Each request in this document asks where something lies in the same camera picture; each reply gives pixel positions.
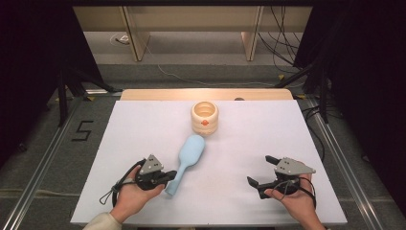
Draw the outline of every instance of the brush head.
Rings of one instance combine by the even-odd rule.
[[[197,163],[205,147],[204,138],[200,135],[190,136],[179,152],[182,165],[188,167]]]

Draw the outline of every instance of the aluminum rail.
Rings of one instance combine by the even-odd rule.
[[[63,137],[65,136],[66,130],[68,129],[73,116],[77,108],[80,105],[82,98],[74,98],[73,103],[71,105],[71,112],[68,114],[65,123],[62,126],[59,126],[56,130],[56,134],[54,135],[51,144],[47,148],[42,157],[41,161],[39,162],[33,176],[30,179],[27,187],[23,191],[21,197],[18,199],[17,203],[15,204],[14,208],[11,210],[9,217],[3,226],[4,230],[14,230],[18,229],[19,225],[21,224],[23,218],[25,217],[30,205],[34,199],[35,193],[39,188],[46,172],[48,171],[60,144],[63,141]]]
[[[308,104],[311,107],[314,107],[317,105],[317,103],[314,99],[309,100]],[[331,150],[334,160],[336,161],[338,168],[341,171],[341,174],[343,175],[344,179],[346,180],[346,183],[353,196],[353,199],[354,199],[355,203],[357,204],[359,211],[361,212],[361,215],[364,218],[365,223],[368,226],[368,229],[373,229],[373,230],[382,229],[383,230],[384,228],[376,214],[375,209],[373,208],[370,200],[368,199],[367,194],[362,189],[361,184],[359,183],[358,179],[356,178],[355,173],[353,172],[353,170],[349,164],[349,161],[347,160],[345,154],[341,150],[340,145],[338,144],[329,125],[325,124],[325,122],[323,121],[322,117],[319,114],[317,114],[315,117],[316,117],[316,122],[317,122],[320,130],[322,131],[323,136],[326,139],[328,147]]]

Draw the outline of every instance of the finger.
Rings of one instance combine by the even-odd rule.
[[[137,173],[138,170],[141,169],[141,166],[138,165],[137,167],[135,167],[127,176],[127,178],[133,178],[135,179],[135,174]]]
[[[278,190],[273,190],[273,189],[267,189],[264,191],[264,193],[271,197],[271,198],[275,198],[277,200],[281,200],[283,199],[283,194],[281,194]]]
[[[148,190],[147,193],[150,197],[156,197],[157,195],[161,194],[161,192],[165,189],[165,185],[164,184],[160,184],[158,186],[156,186],[154,189],[152,190]]]
[[[300,178],[304,178],[301,179],[301,187],[311,191],[311,185],[310,185],[310,181],[311,181],[311,174],[300,174]]]

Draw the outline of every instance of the brush handle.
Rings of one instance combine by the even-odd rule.
[[[169,183],[165,192],[171,196],[176,194],[177,188],[179,187],[180,181],[182,180],[183,173],[185,172],[186,167],[181,165],[178,172],[176,173],[175,178]]]

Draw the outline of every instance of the floor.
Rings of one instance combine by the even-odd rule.
[[[247,61],[239,33],[152,33],[148,50],[139,62],[133,61],[129,46],[125,44],[125,33],[85,35],[103,79],[117,88],[261,88],[272,86],[280,78],[290,76],[289,72],[297,71],[275,57],[260,40],[255,59]],[[261,35],[269,47],[275,48],[271,35],[278,37],[278,34]],[[288,35],[291,46],[299,45],[296,36]],[[289,55],[291,50],[289,53],[287,50],[285,45],[278,44],[277,51],[282,57],[292,60],[290,56],[294,55]],[[297,100],[302,109],[317,104],[317,95],[303,95],[300,86],[304,80],[288,87],[293,95],[304,97]],[[95,88],[88,83],[85,87]],[[15,220],[12,229],[81,229],[70,223],[70,217],[119,96],[97,94],[84,100],[69,98],[67,126],[57,127],[55,93],[48,102],[48,109],[24,142],[28,149],[16,152],[0,170],[2,226],[12,219]],[[333,100],[328,101],[328,119],[329,123],[325,125],[316,115],[308,120],[308,124],[316,133],[312,134],[314,143],[321,156],[324,155],[327,174],[348,218],[348,224],[331,228],[406,229],[405,217],[371,165],[362,159],[363,152]],[[85,133],[77,132],[79,126],[91,130],[90,134],[86,137]],[[28,205],[22,205],[21,210],[15,209],[29,190],[33,190],[34,195],[27,196]],[[19,218],[8,218],[9,215]],[[302,228],[294,225],[277,229]]]

